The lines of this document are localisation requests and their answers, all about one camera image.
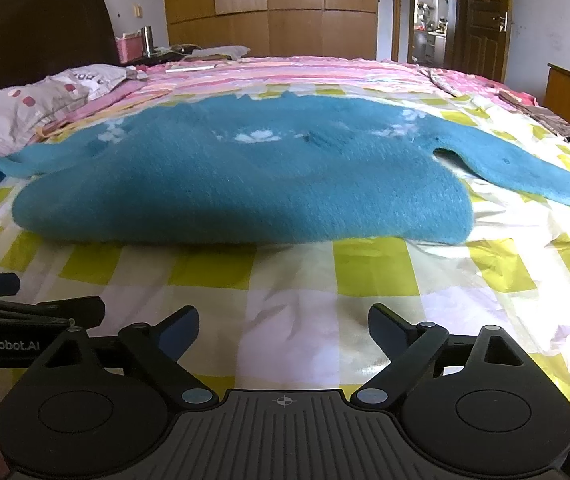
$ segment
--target wooden wardrobe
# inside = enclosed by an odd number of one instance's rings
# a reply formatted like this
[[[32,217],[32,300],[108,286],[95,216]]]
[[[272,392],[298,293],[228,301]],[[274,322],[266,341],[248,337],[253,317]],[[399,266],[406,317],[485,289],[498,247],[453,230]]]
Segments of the wooden wardrobe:
[[[165,0],[171,44],[250,56],[376,58],[379,0]]]

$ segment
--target fuzzy fabric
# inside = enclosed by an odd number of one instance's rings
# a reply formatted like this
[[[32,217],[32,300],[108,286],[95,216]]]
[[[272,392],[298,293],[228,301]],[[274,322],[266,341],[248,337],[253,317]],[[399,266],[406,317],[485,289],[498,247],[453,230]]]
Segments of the fuzzy fabric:
[[[154,107],[0,157],[44,174],[14,220],[75,242],[299,243],[399,236],[456,244],[472,228],[451,150],[486,180],[570,205],[570,173],[477,128],[323,96]]]

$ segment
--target silver screw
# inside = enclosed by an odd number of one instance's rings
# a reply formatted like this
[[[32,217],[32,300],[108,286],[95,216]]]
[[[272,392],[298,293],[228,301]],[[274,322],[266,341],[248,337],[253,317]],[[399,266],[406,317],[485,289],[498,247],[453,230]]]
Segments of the silver screw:
[[[189,402],[190,404],[203,404],[212,400],[214,395],[209,390],[205,388],[191,388],[183,392],[183,400]]]
[[[356,397],[360,402],[365,404],[380,404],[387,400],[387,393],[378,388],[365,388],[356,394]]]

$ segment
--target pink box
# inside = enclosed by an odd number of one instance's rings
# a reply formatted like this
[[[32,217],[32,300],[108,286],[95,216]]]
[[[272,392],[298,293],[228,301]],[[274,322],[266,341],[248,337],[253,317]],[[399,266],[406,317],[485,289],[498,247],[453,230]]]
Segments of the pink box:
[[[121,63],[127,63],[143,55],[143,40],[140,34],[131,38],[116,38],[116,49],[119,51]]]

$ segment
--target headboard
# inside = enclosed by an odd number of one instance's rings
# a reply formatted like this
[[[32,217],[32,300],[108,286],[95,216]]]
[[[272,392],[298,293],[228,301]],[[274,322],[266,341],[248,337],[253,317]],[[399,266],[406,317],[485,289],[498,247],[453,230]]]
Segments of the headboard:
[[[92,63],[119,63],[103,0],[0,0],[0,89]]]

